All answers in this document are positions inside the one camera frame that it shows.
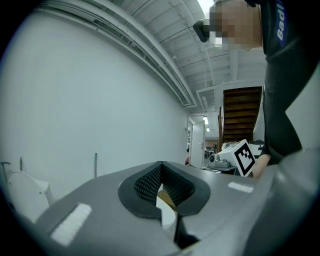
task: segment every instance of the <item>black shirt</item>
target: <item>black shirt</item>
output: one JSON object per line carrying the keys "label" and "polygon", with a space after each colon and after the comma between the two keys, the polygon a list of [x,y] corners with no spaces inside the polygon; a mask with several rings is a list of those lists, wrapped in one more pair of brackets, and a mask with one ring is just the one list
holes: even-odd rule
{"label": "black shirt", "polygon": [[247,0],[247,3],[260,4],[263,51],[267,61],[261,154],[271,155],[268,165],[272,165],[302,148],[285,111],[305,87],[319,61],[318,29],[310,33],[314,18],[310,2]]}

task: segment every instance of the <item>stair step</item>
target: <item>stair step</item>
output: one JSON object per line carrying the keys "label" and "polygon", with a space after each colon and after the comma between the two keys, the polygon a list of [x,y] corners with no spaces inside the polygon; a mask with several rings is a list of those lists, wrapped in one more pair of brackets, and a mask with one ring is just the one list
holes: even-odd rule
{"label": "stair step", "polygon": [[252,132],[252,129],[230,129],[225,130],[223,134],[250,134]]}
{"label": "stair step", "polygon": [[237,117],[255,117],[257,114],[254,110],[239,111],[239,112],[227,112],[224,114],[225,118],[237,118]]}
{"label": "stair step", "polygon": [[247,118],[228,118],[225,120],[225,124],[241,124],[241,123],[253,123],[255,119],[253,117]]}
{"label": "stair step", "polygon": [[233,103],[256,103],[260,100],[259,95],[243,95],[243,96],[233,96],[233,97],[225,97],[224,104],[233,104]]}
{"label": "stair step", "polygon": [[223,94],[224,97],[233,97],[233,96],[242,96],[242,95],[259,95],[261,93],[261,86],[259,87],[246,87],[246,88],[239,88],[239,89],[230,89],[224,90]]}
{"label": "stair step", "polygon": [[246,129],[253,128],[253,123],[237,123],[237,124],[225,124],[224,129]]}
{"label": "stair step", "polygon": [[256,103],[245,103],[245,104],[231,104],[231,105],[225,105],[224,109],[225,111],[233,111],[233,110],[249,110],[249,109],[257,109],[258,104]]}
{"label": "stair step", "polygon": [[233,139],[233,138],[250,138],[250,133],[223,135],[223,139]]}

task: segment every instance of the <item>white wall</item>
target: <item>white wall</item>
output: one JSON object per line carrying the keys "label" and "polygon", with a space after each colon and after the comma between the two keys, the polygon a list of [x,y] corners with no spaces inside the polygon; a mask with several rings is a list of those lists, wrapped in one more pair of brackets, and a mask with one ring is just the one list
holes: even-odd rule
{"label": "white wall", "polygon": [[93,178],[153,161],[184,164],[187,113],[138,59],[93,30],[31,14],[0,73],[0,160],[59,199]]}
{"label": "white wall", "polygon": [[218,124],[218,115],[219,112],[209,112],[206,114],[209,122],[209,129],[205,131],[206,138],[218,138],[219,137],[219,124]]}
{"label": "white wall", "polygon": [[203,120],[203,116],[202,116],[202,115],[191,115],[190,118],[191,118],[195,123],[199,123],[200,121]]}

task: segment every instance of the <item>white box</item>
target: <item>white box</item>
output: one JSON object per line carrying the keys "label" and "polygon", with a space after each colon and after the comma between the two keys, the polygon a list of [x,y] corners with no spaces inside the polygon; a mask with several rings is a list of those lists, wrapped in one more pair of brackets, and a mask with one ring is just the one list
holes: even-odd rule
{"label": "white box", "polygon": [[218,153],[220,160],[226,159],[230,166],[236,166],[241,176],[247,177],[256,163],[246,139],[239,141]]}

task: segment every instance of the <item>white label strip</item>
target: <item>white label strip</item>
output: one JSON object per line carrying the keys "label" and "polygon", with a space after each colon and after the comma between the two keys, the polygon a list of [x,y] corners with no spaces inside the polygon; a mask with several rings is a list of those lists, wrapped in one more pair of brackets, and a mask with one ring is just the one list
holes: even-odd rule
{"label": "white label strip", "polygon": [[254,190],[254,188],[252,186],[245,186],[245,185],[241,185],[241,184],[238,184],[235,182],[230,182],[228,184],[228,187],[231,189],[239,190],[239,191],[246,192],[246,193],[251,193]]}
{"label": "white label strip", "polygon": [[64,219],[63,222],[52,232],[51,238],[63,246],[68,246],[91,213],[89,205],[79,205]]}

